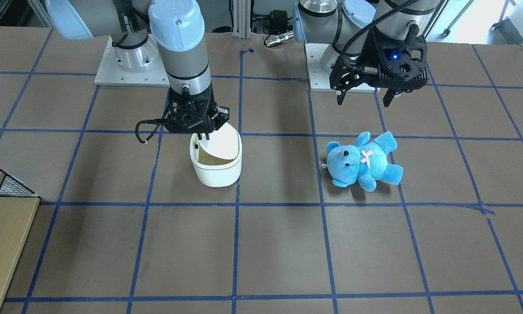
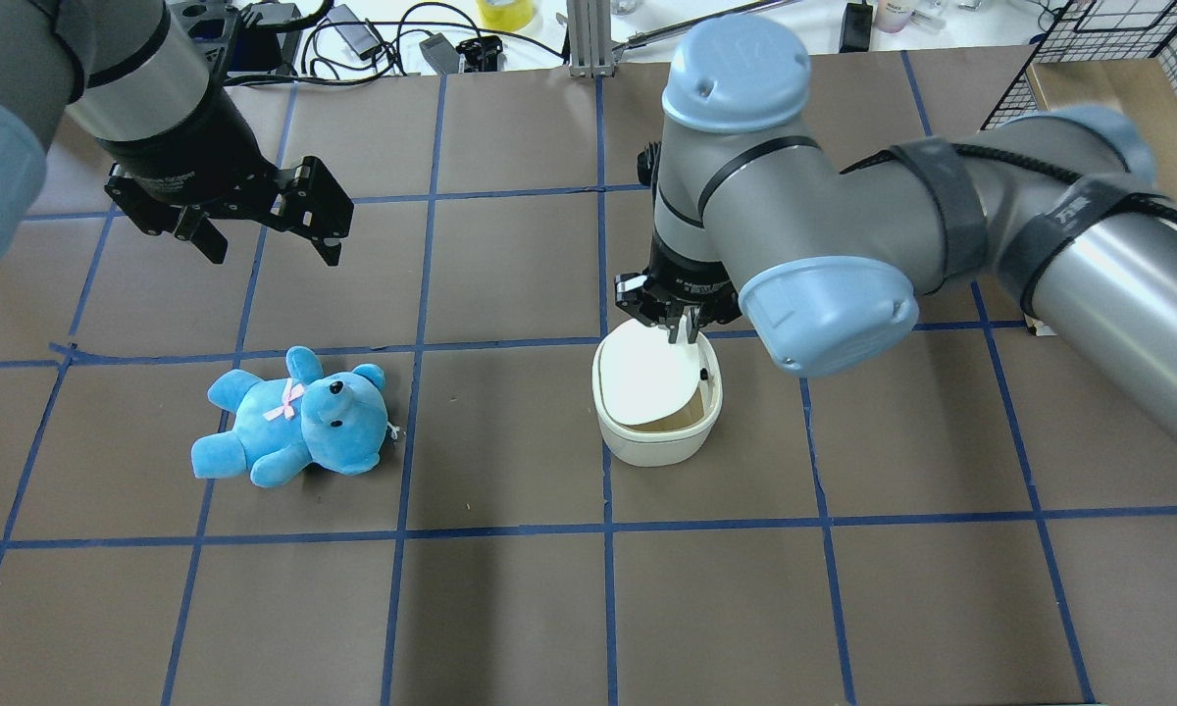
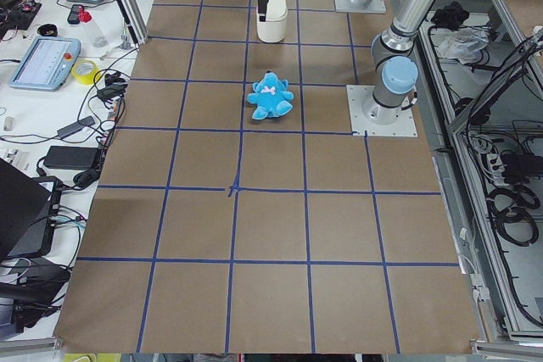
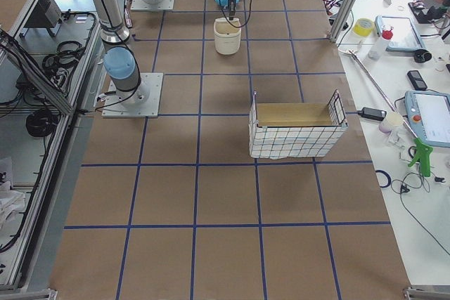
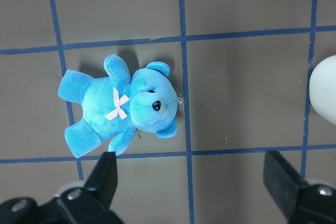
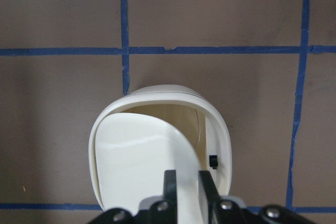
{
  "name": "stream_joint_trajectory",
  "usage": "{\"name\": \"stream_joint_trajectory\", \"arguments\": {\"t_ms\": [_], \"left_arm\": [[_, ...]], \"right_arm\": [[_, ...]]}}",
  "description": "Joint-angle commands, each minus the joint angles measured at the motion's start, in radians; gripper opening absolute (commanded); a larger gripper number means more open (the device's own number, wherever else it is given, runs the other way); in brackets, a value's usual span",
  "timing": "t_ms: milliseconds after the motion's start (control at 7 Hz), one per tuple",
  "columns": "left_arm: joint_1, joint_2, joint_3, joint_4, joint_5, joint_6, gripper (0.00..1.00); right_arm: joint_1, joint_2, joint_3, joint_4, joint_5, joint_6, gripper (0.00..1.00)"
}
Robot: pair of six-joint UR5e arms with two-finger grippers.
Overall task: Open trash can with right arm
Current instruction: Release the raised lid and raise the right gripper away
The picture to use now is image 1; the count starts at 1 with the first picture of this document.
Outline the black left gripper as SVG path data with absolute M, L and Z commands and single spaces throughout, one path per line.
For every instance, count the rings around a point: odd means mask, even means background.
M 386 108 L 401 92 L 425 86 L 429 81 L 425 64 L 427 43 L 419 32 L 418 26 L 409 26 L 406 36 L 398 39 L 373 27 L 354 62 L 345 64 L 338 57 L 329 77 L 330 88 L 336 90 L 337 105 L 343 104 L 348 90 L 362 83 L 388 88 L 383 96 Z

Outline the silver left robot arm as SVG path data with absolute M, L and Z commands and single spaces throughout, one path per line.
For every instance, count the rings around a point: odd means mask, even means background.
M 429 81 L 428 47 L 423 28 L 440 5 L 438 0 L 300 0 L 294 6 L 295 40 L 328 44 L 323 66 L 329 87 L 341 105 L 348 91 L 361 84 L 385 89 L 389 107 L 402 93 Z

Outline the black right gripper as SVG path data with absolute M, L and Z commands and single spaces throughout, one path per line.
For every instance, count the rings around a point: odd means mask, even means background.
M 170 87 L 169 101 L 166 129 L 170 133 L 195 133 L 196 151 L 199 151 L 203 138 L 209 141 L 212 132 L 220 129 L 230 118 L 230 109 L 216 103 L 212 86 L 198 95 L 191 95 L 186 88 L 178 93 Z

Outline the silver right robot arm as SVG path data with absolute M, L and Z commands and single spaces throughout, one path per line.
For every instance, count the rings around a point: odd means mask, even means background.
M 47 0 L 48 15 L 56 31 L 68 40 L 108 35 L 120 51 L 141 51 L 156 42 L 168 81 L 169 99 L 162 117 L 144 124 L 170 133 L 196 134 L 209 140 L 230 117 L 228 107 L 214 99 L 204 19 L 195 0 Z

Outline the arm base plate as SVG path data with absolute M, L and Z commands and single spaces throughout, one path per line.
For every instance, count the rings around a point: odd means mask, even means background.
M 109 38 L 94 83 L 126 87 L 170 86 L 151 34 L 144 45 L 132 50 L 112 46 L 112 38 Z
M 307 43 L 305 44 L 305 55 L 310 90 L 333 92 L 329 85 L 329 76 L 339 53 L 331 44 Z

